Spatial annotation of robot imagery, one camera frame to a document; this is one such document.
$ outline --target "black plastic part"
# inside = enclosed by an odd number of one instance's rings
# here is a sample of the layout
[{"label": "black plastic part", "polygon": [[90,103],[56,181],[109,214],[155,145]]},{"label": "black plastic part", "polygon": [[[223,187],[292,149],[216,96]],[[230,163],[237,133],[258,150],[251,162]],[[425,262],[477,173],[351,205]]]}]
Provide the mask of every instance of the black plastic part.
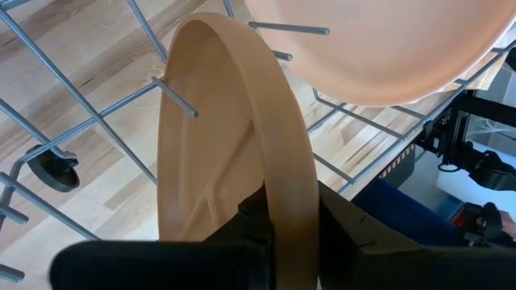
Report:
[{"label": "black plastic part", "polygon": [[469,177],[482,187],[516,191],[516,169],[504,163],[496,152],[480,152],[466,141],[471,114],[516,126],[516,108],[481,99],[475,91],[466,90],[436,120],[425,125],[417,144],[442,156],[444,165],[469,172]]},{"label": "black plastic part", "polygon": [[[36,145],[28,152],[40,146]],[[80,184],[79,175],[73,169],[79,164],[77,159],[63,159],[47,150],[29,160],[27,164],[41,181],[59,192],[67,193]]]},{"label": "black plastic part", "polygon": [[[421,246],[318,187],[322,289],[514,289],[516,251]],[[263,187],[204,242],[83,242],[50,271],[54,290],[274,289],[274,277]]]},{"label": "black plastic part", "polygon": [[262,187],[204,242],[83,242],[54,259],[54,290],[274,289],[273,226]]},{"label": "black plastic part", "polygon": [[466,202],[456,218],[462,219],[457,227],[472,247],[516,248],[513,237],[503,231],[501,212],[494,203],[480,206]]},{"label": "black plastic part", "polygon": [[460,171],[460,168],[458,168],[457,166],[455,166],[455,168],[453,168],[453,169],[445,169],[444,166],[448,166],[448,165],[449,164],[439,164],[439,165],[437,165],[437,169],[439,169],[442,172],[446,172],[446,173],[453,173],[453,172]]},{"label": "black plastic part", "polygon": [[506,63],[516,72],[516,48],[509,50],[506,58]]}]

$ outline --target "black cable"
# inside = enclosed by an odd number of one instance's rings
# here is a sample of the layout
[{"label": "black cable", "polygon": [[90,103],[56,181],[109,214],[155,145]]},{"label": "black cable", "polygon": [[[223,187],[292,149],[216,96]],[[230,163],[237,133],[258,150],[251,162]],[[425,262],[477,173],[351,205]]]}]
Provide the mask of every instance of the black cable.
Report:
[{"label": "black cable", "polygon": [[439,164],[437,166],[437,169],[439,169],[441,172],[446,172],[446,173],[458,172],[460,170],[460,168],[444,169],[443,168],[444,165],[449,165],[449,164]]},{"label": "black cable", "polygon": [[508,139],[511,139],[511,140],[513,140],[513,141],[516,141],[516,138],[514,138],[514,137],[510,137],[509,135],[505,134],[504,132],[498,132],[498,131],[495,131],[494,133],[498,133],[498,134],[500,134],[500,135],[502,135],[502,136],[504,136],[504,137],[506,137],[506,138],[508,138]]}]

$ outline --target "dishwasher rack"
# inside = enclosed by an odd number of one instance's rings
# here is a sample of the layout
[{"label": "dishwasher rack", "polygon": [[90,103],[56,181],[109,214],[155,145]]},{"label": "dishwasher rack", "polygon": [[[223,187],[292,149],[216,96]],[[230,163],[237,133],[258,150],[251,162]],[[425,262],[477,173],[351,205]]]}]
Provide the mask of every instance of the dishwasher rack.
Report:
[{"label": "dishwasher rack", "polygon": [[[152,172],[143,164],[143,162],[136,156],[136,154],[126,145],[117,133],[111,128],[111,126],[104,120],[104,118],[116,110],[122,108],[128,103],[134,101],[138,97],[143,96],[145,93],[150,90],[159,87],[162,89],[169,97],[171,97],[183,110],[185,110],[192,118],[196,118],[199,116],[199,113],[190,105],[188,102],[183,100],[180,96],[173,92],[171,88],[169,88],[165,83],[162,82],[160,78],[152,77],[152,82],[148,85],[145,85],[143,88],[135,91],[129,96],[125,97],[121,101],[116,102],[115,104],[109,106],[103,111],[97,112],[91,104],[84,98],[84,96],[79,92],[76,86],[52,63],[52,61],[44,54],[43,51],[34,43],[34,41],[26,34],[26,32],[9,16],[7,11],[9,9],[15,8],[19,5],[24,4],[25,2],[29,2],[30,0],[3,0],[0,1],[0,19],[16,34],[18,38],[20,38],[25,45],[40,59],[43,64],[54,74],[54,76],[68,89],[68,91],[72,94],[73,97],[77,99],[77,101],[91,114],[91,118],[84,121],[83,123],[75,126],[74,128],[66,131],[62,135],[56,137],[55,139],[47,138],[42,132],[40,132],[35,126],[33,126],[29,121],[27,121],[21,114],[19,114],[16,110],[10,107],[5,101],[0,98],[0,110],[2,110],[5,114],[10,116],[15,122],[17,122],[23,129],[25,129],[30,135],[32,135],[35,139],[41,142],[41,146],[35,147],[33,150],[29,151],[26,155],[20,157],[18,160],[14,162],[11,167],[9,174],[5,172],[0,172],[0,182],[2,182],[5,187],[3,189],[2,195],[0,196],[0,230],[2,229],[2,224],[5,218],[9,218],[18,224],[24,224],[28,221],[29,217],[20,213],[18,210],[13,209],[9,206],[10,199],[12,198],[13,192],[17,192],[22,197],[30,201],[32,204],[38,206],[43,211],[53,216],[57,220],[63,222],[65,225],[70,227],[72,230],[75,230],[82,236],[90,240],[99,240],[100,238],[79,225],[77,222],[72,220],[70,217],[63,214],[57,208],[50,205],[43,198],[36,195],[30,189],[20,184],[17,179],[20,172],[21,167],[27,162],[33,160],[39,155],[51,151],[53,154],[58,156],[63,160],[74,160],[76,158],[75,154],[72,152],[64,152],[62,151],[58,145],[65,140],[71,138],[74,135],[79,134],[85,129],[92,126],[94,123],[98,123],[107,134],[113,138],[113,140],[127,153],[127,155],[135,162],[135,164],[141,168],[141,170],[148,176],[148,178],[156,184],[157,179],[152,174]],[[231,8],[231,3],[229,0],[222,0],[223,5],[226,9],[227,15],[231,18],[234,18],[235,15]],[[146,18],[143,16],[140,11],[138,5],[135,0],[127,0],[129,6],[132,11],[135,13],[136,18],[139,20],[141,26],[145,30],[148,35],[148,38],[151,40],[152,45],[156,49],[160,58],[166,62],[167,60],[167,52],[166,49],[161,45],[160,41],[156,38],[156,35],[150,28]],[[285,31],[285,33],[311,33],[318,35],[328,35],[330,34],[330,30],[325,27],[306,27],[306,26],[298,26],[298,25],[289,25],[289,24],[279,24],[279,23],[258,23],[258,22],[250,22],[250,27],[255,29],[275,29],[280,31]],[[391,130],[385,126],[382,126],[372,120],[359,116],[358,114],[354,114],[349,110],[344,109],[346,104],[335,105],[329,101],[322,99],[319,96],[319,92],[316,89],[313,89],[314,98],[321,102],[325,106],[329,106],[332,108],[331,112],[326,114],[323,118],[319,119],[316,123],[308,128],[308,133],[317,129],[321,126],[329,117],[337,112],[341,112],[347,114],[353,118],[360,120],[361,122],[366,123],[369,126],[373,126],[385,133],[392,135],[397,138],[397,140],[384,152],[382,152],[372,163],[370,163],[366,168],[364,168],[360,173],[356,176],[349,176],[348,174],[339,170],[336,166],[331,164],[330,162],[323,159],[321,156],[314,154],[315,160],[319,163],[325,165],[330,170],[332,170],[335,174],[340,176],[347,183],[338,190],[339,194],[343,194],[348,191],[353,185],[355,185],[360,179],[366,176],[377,164],[382,162],[386,158],[386,156],[399,144],[403,141],[407,140],[410,137],[420,130],[424,124],[431,119],[435,118],[436,115],[444,108],[446,108],[452,100],[459,95],[463,90],[465,90],[473,81],[475,81],[483,72],[485,72],[491,65],[501,59],[511,48],[516,47],[516,41],[509,44],[506,48],[494,48],[493,52],[496,52],[497,55],[491,59],[482,69],[480,69],[477,73],[472,75],[467,80],[457,80],[456,83],[460,85],[460,87],[455,90],[445,101],[436,106],[429,114],[420,114],[413,110],[407,109],[401,106],[392,107],[395,110],[402,112],[403,114],[408,114],[413,117],[419,119],[415,126],[410,128],[405,134],[397,133],[394,130]],[[291,61],[293,56],[288,52],[279,52],[272,51],[276,58]],[[23,280],[25,274],[17,269],[12,267],[8,267],[0,263],[0,278],[12,281],[12,282],[20,282]]]}]

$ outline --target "red component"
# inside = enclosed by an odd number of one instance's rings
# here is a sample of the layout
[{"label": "red component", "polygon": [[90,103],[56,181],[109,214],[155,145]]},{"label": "red component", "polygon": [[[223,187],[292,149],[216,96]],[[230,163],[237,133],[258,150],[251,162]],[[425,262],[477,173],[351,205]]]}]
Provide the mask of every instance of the red component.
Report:
[{"label": "red component", "polygon": [[455,217],[451,219],[451,223],[455,225],[455,227],[462,227],[466,222],[466,214],[464,211],[464,207],[460,208]]}]

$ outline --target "blue fabric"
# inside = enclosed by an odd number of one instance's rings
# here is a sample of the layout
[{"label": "blue fabric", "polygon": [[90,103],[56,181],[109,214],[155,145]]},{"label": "blue fabric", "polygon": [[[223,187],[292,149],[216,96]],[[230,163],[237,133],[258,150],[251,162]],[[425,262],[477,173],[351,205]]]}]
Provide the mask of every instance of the blue fabric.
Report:
[{"label": "blue fabric", "polygon": [[373,181],[352,203],[392,230],[424,246],[466,245],[459,230],[449,221],[382,179]]}]

